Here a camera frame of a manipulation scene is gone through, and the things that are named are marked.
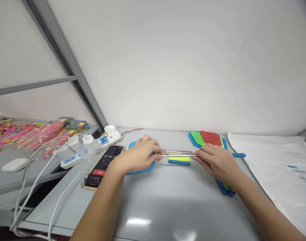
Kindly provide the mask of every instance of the phone screen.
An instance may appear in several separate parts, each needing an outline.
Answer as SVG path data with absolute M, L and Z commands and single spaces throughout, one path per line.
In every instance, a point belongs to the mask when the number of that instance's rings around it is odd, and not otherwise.
M 98 188 L 110 162 L 124 150 L 122 146 L 110 146 L 86 179 L 85 186 Z

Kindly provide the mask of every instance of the orange wire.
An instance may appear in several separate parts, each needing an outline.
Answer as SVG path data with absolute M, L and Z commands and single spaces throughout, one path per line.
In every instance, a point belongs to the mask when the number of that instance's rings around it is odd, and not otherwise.
M 140 128 L 140 129 L 134 129 L 134 130 L 130 130 L 130 131 L 125 131 L 123 132 L 121 135 L 132 132 L 132 131 L 138 131 L 138 130 L 144 130 L 144 128 Z

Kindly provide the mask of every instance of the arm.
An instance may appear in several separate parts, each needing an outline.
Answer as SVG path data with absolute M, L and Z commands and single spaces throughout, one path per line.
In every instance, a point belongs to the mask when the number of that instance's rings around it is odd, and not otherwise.
M 122 198 L 124 177 L 132 171 L 148 168 L 162 159 L 156 140 L 145 136 L 135 147 L 117 156 L 108 166 L 105 176 L 85 210 L 70 241 L 106 241 L 113 237 L 118 208 Z
M 232 154 L 207 144 L 193 157 L 214 178 L 232 187 L 239 195 L 265 240 L 306 240 L 306 237 L 273 205 L 239 167 Z

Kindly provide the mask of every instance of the gray table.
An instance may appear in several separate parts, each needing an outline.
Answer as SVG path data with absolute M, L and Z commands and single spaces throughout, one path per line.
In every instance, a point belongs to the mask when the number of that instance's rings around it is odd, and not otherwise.
M 118 128 L 122 133 L 129 128 Z M 150 135 L 162 148 L 196 150 L 187 133 L 140 130 L 125 134 L 119 145 L 126 148 L 136 139 Z M 103 152 L 96 155 L 98 161 Z M 238 163 L 252 179 L 242 159 Z M 70 172 L 48 194 L 19 227 L 44 231 L 57 200 L 80 171 Z M 94 191 L 76 181 L 64 195 L 54 220 L 53 233 L 71 236 Z M 115 240 L 261 240 L 252 217 L 240 198 L 223 196 L 215 179 L 197 162 L 191 166 L 156 163 L 149 173 L 126 176 L 124 199 L 116 223 Z
M 84 133 L 92 134 L 97 129 L 98 129 L 97 126 L 91 126 L 91 128 L 85 131 Z M 5 164 L 20 157 L 28 157 L 28 156 L 27 153 L 24 154 L 21 149 L 14 149 L 14 148 L 5 148 L 0 153 L 0 187 L 4 187 L 6 184 L 22 180 L 24 169 L 18 172 L 4 172 L 1 170 Z M 28 178 L 37 177 L 46 164 L 47 161 L 44 161 L 42 159 L 37 159 L 36 161 L 34 161 L 31 165 Z M 60 160 L 55 157 L 53 161 L 49 164 L 49 166 L 46 168 L 43 175 L 48 175 L 54 172 L 59 168 L 59 165 L 60 165 Z M 29 190 L 30 187 L 24 188 L 22 198 L 25 198 L 27 196 Z M 20 190 L 11 191 L 0 195 L 0 226 L 10 226 L 10 224 L 12 223 L 13 209 L 15 207 L 19 191 Z

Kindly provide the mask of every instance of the hand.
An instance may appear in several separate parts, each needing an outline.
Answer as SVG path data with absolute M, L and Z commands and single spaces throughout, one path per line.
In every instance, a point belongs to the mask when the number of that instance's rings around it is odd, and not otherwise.
M 158 154 L 151 156 L 152 152 L 157 152 Z M 154 161 L 161 159 L 162 150 L 157 140 L 153 140 L 150 136 L 145 136 L 138 139 L 134 147 L 118 155 L 110 163 L 109 167 L 114 166 L 114 168 L 121 170 L 123 174 L 127 174 L 146 169 Z
M 197 157 L 192 157 L 193 160 L 200 163 L 212 177 L 234 189 L 239 180 L 246 176 L 232 153 L 220 146 L 208 143 L 195 154 Z

